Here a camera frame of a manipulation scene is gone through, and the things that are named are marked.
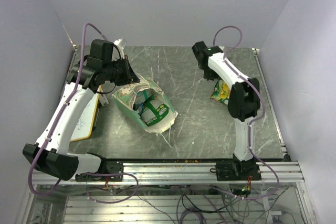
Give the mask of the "yellow green snack packet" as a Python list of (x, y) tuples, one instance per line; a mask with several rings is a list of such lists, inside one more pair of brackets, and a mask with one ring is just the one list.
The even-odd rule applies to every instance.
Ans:
[(228, 105), (230, 96), (230, 88), (223, 80), (218, 80), (214, 86), (214, 90), (210, 99)]

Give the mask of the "green paper bag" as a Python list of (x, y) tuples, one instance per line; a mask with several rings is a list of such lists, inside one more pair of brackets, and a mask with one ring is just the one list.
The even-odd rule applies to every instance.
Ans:
[(149, 77), (136, 74), (139, 83), (120, 88), (113, 98), (119, 110), (149, 133), (163, 133), (174, 123), (178, 112), (164, 91)]

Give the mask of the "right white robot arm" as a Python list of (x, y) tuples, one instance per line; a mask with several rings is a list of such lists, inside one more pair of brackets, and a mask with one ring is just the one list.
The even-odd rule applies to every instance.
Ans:
[(204, 71), (204, 79), (222, 80), (228, 86), (227, 108), (234, 119), (236, 131), (234, 157), (240, 161), (231, 167), (231, 172), (236, 179), (244, 179), (250, 173), (245, 162), (254, 158), (254, 126), (259, 119), (258, 110), (265, 107), (259, 81), (240, 72), (218, 46), (207, 47), (200, 41), (192, 46), (192, 52), (198, 67)]

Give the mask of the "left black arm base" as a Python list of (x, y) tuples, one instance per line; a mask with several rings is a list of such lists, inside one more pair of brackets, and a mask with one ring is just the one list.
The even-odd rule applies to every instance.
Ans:
[(75, 176), (75, 181), (77, 182), (102, 182), (109, 179), (112, 182), (121, 182), (123, 176), (124, 167), (120, 161), (106, 161), (104, 165), (102, 165), (96, 174), (116, 174), (110, 177), (107, 176), (92, 176), (86, 174), (78, 174)]

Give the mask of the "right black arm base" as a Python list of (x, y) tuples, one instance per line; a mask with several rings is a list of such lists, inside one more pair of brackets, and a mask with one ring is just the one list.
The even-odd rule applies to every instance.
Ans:
[(210, 169), (211, 173), (216, 175), (218, 181), (259, 181), (261, 173), (259, 166), (254, 159), (248, 161), (238, 161), (235, 159), (224, 159), (216, 163), (214, 168)]

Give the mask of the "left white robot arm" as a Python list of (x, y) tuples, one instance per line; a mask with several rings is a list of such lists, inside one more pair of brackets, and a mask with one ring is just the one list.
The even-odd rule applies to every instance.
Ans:
[(77, 123), (98, 89), (109, 81), (117, 86), (140, 80), (124, 55), (126, 42), (95, 39), (90, 53), (74, 64), (66, 78), (63, 97), (48, 126), (34, 144), (26, 144), (23, 155), (37, 171), (69, 180), (88, 173), (94, 180), (107, 175), (106, 159), (97, 154), (70, 154), (69, 143)]

